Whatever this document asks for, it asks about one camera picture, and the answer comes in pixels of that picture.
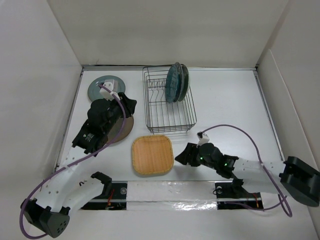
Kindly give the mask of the brown speckled plate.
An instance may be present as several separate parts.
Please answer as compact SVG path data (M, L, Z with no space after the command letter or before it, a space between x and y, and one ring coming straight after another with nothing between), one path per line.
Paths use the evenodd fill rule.
M122 141L130 134L130 132L132 131L133 126L134 126L134 116L130 116L130 117L126 118L125 125L124 125L123 129L121 130L123 120L124 120L123 118L119 118L117 120L117 122L115 123L115 125L113 126L113 128L110 130L110 132L107 135L107 137L108 137L107 143L109 143L111 140L113 140L120 131L121 131L121 133L114 140L113 143L117 143L117 142Z

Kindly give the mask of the grey-blue round plate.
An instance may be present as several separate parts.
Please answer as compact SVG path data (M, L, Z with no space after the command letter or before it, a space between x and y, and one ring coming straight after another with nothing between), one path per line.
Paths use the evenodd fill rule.
M98 99L103 99L103 97L100 94L101 88L99 87L99 85L103 84L106 80L111 80L111 79L115 80L115 86L114 86L113 92L115 93L126 92L126 85L121 78L114 75L104 75L96 78L88 87L87 95L91 102Z

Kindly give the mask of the square woven bamboo tray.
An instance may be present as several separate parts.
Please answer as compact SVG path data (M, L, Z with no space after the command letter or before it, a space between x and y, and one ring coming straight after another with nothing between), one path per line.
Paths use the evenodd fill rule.
M162 175L173 168L172 142L165 135L140 136L134 140L131 152L133 169L139 175Z

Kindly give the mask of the blue floral white plate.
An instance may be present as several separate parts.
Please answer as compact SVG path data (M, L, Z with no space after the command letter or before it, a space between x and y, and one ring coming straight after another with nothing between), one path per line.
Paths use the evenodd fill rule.
M181 90L183 88L184 76L183 76L182 64L179 62L176 62L174 65L176 66L177 73L178 73L178 75L177 75L178 85L177 85L177 90L176 90L174 102L178 102L178 98L179 98Z

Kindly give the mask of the teal scalloped plate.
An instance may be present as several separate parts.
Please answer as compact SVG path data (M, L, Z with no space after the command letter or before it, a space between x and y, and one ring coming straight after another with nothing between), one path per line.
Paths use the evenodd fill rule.
M178 70L173 64L167 73L165 81L165 99L167 103L174 103L176 91L178 87Z

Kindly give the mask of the mint green flower plate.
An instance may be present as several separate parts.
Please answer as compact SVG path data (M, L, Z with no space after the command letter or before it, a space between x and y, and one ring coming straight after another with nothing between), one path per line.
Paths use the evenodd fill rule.
M184 98L186 97L187 95L187 92L190 88L190 75L189 75L189 70L188 68L182 64L181 65L182 67L182 72L183 72L183 88L181 89L181 92L180 92L180 95L179 95L179 98L178 98L178 101L179 102L182 102L184 100Z

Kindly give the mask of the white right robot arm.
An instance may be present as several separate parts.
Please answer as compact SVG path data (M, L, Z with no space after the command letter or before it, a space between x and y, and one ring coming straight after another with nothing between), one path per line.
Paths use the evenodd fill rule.
M182 165L208 167L233 180L231 191L237 197L247 192L283 194L305 206L320 205L319 171L294 156L284 162L261 163L223 154L212 143L188 143L175 160Z

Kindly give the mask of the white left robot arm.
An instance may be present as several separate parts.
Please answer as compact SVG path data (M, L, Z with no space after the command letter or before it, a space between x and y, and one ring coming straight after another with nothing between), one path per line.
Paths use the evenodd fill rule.
M19 213L19 227L28 239L39 239L29 235L23 220L41 230L44 236L56 238L69 224L71 214L95 197L112 195L112 178L97 171L82 179L84 169L94 157L115 139L108 134L117 121L122 119L118 137L133 116L137 101L129 99L123 92L112 93L112 100L97 99L90 105L87 120L72 141L71 149L62 165L45 178L22 202Z

